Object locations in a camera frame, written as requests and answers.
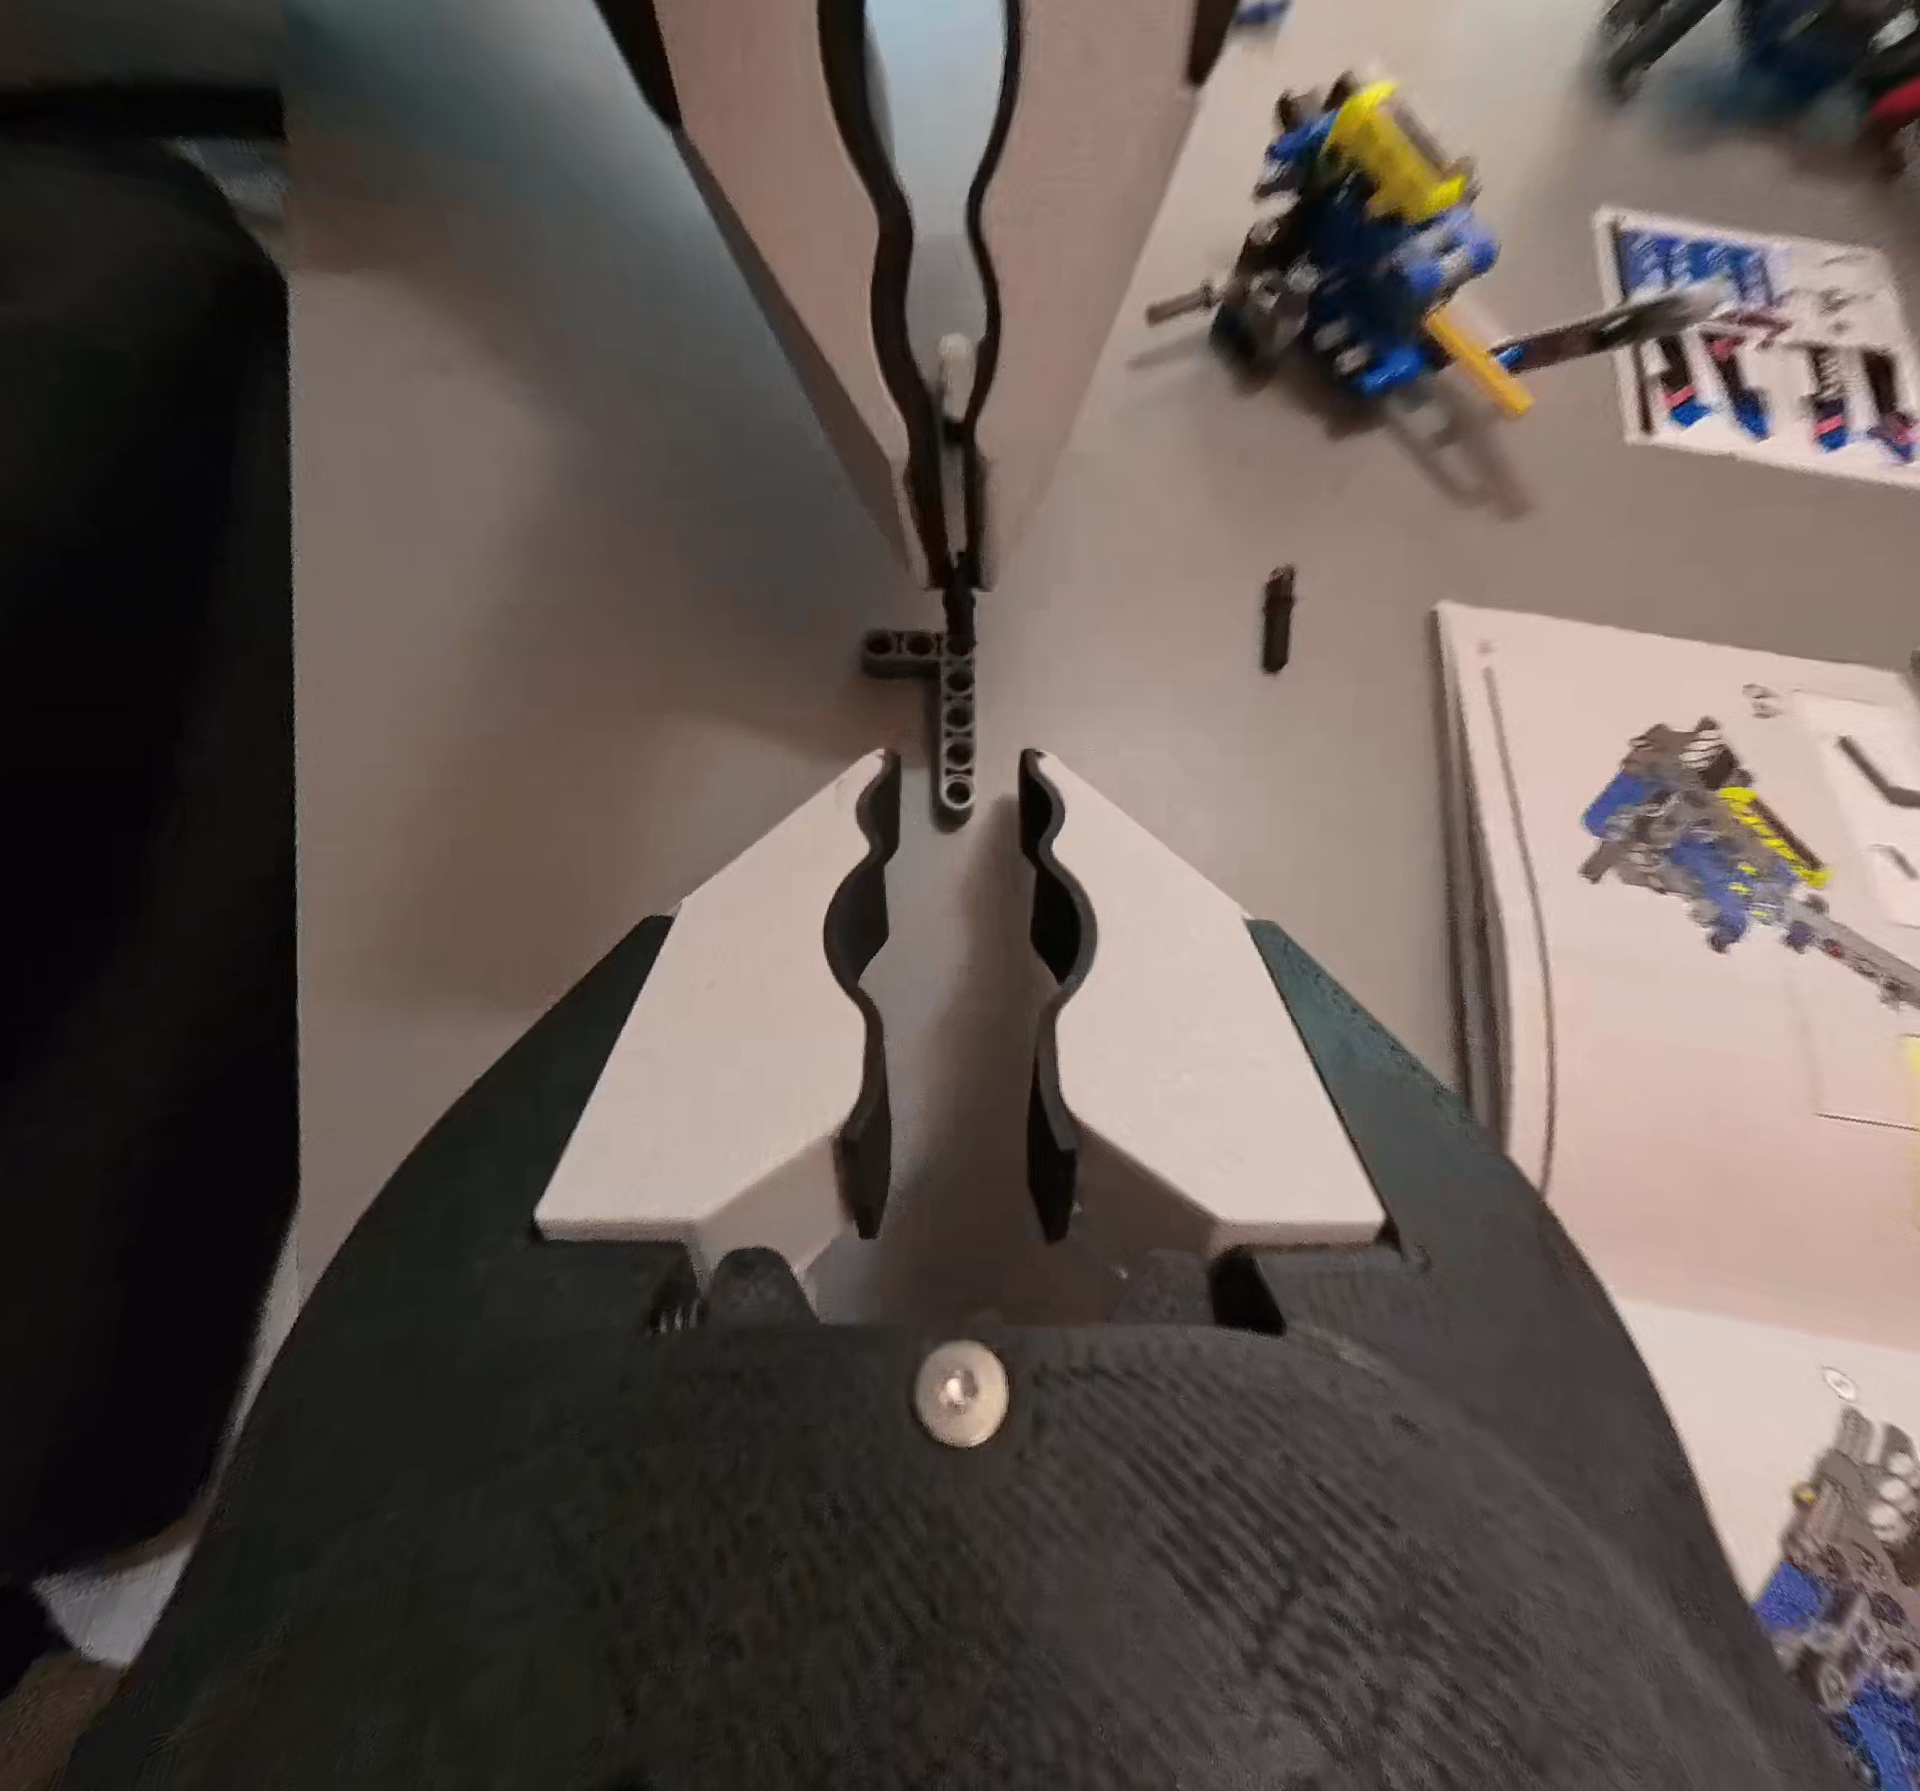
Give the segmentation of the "dark grey L-shaped lego beam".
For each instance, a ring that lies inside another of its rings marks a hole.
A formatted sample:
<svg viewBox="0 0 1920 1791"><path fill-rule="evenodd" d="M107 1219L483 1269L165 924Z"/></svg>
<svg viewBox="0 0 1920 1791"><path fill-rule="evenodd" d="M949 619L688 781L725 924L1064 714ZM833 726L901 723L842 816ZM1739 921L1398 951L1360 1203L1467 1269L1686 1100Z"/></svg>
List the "dark grey L-shaped lego beam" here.
<svg viewBox="0 0 1920 1791"><path fill-rule="evenodd" d="M970 645L940 629L869 629L860 671L877 679L914 681L928 700L928 773L933 824L963 827L978 802L978 670Z"/></svg>

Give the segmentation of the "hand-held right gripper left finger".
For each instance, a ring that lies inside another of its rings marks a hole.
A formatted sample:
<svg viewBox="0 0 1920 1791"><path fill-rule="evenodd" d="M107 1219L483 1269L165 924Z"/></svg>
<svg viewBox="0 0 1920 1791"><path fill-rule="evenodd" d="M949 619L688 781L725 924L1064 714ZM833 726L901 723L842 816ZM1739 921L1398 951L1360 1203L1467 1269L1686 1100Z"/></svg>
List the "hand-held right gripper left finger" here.
<svg viewBox="0 0 1920 1791"><path fill-rule="evenodd" d="M884 1022L899 753L873 750L688 893L540 1195L556 1243L826 1251L892 1190Z"/></svg>

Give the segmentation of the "open instruction booklet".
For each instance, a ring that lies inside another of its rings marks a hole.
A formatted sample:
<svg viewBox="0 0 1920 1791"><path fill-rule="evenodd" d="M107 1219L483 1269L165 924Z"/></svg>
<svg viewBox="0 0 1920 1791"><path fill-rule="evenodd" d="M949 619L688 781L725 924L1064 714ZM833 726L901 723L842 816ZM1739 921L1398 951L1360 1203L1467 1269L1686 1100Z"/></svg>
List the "open instruction booklet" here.
<svg viewBox="0 0 1920 1791"><path fill-rule="evenodd" d="M1916 1787L1916 681L1433 613L1467 1090L1857 1787Z"/></svg>

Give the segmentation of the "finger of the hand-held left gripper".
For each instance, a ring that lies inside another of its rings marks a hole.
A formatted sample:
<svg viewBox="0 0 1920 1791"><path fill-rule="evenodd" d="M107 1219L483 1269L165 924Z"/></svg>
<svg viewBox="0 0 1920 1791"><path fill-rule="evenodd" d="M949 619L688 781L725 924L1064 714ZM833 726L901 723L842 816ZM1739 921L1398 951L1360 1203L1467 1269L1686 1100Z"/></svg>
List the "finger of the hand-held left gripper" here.
<svg viewBox="0 0 1920 1791"><path fill-rule="evenodd" d="M1004 0L966 228L989 333L966 417L968 531L997 589L1033 527L1189 140L1196 0Z"/></svg>
<svg viewBox="0 0 1920 1791"><path fill-rule="evenodd" d="M653 0L678 146L856 498L951 575L937 424L904 333L912 221L874 123L867 0Z"/></svg>

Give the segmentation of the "lego sticker sheet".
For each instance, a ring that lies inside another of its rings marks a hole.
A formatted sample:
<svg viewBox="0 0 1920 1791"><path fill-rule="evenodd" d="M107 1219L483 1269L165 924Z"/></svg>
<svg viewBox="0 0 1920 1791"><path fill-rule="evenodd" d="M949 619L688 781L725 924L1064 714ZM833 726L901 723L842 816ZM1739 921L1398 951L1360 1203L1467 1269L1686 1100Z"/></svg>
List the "lego sticker sheet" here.
<svg viewBox="0 0 1920 1791"><path fill-rule="evenodd" d="M1614 355L1629 447L1916 491L1916 339L1881 253L1619 205L1593 228L1609 299L1722 294Z"/></svg>

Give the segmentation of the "person's dark clothing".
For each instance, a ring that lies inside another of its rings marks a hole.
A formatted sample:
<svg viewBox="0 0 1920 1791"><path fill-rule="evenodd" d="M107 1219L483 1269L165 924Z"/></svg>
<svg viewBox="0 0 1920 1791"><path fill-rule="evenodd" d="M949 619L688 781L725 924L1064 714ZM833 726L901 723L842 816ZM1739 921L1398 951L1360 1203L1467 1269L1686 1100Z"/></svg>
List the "person's dark clothing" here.
<svg viewBox="0 0 1920 1791"><path fill-rule="evenodd" d="M300 1190L291 296L205 172L6 124L5 1686L200 1499Z"/></svg>

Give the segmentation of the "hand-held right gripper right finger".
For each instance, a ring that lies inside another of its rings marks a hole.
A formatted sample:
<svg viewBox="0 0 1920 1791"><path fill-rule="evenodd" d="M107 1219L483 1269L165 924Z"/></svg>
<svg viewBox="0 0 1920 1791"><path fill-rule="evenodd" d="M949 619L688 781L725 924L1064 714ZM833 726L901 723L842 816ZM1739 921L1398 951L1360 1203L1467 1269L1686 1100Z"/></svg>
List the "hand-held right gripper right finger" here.
<svg viewBox="0 0 1920 1791"><path fill-rule="evenodd" d="M1362 1251L1385 1203L1251 915L1067 761L1021 752L1049 979L1025 1170L1047 1243Z"/></svg>

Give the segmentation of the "partly built blue lego model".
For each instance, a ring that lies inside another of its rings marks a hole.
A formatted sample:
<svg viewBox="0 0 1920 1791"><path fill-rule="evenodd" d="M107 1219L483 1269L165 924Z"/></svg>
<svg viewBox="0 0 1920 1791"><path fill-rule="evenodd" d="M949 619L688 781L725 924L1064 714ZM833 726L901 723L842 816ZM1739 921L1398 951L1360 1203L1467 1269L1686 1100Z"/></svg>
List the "partly built blue lego model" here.
<svg viewBox="0 0 1920 1791"><path fill-rule="evenodd" d="M1150 303L1142 323L1205 316L1247 390L1285 376L1333 429L1391 428L1449 496L1512 508L1492 436L1535 409L1528 376L1719 323L1739 290L1729 272L1686 272L1496 340L1463 299L1499 261L1478 199L1478 166L1432 138L1397 83L1343 73L1283 94L1234 265Z"/></svg>

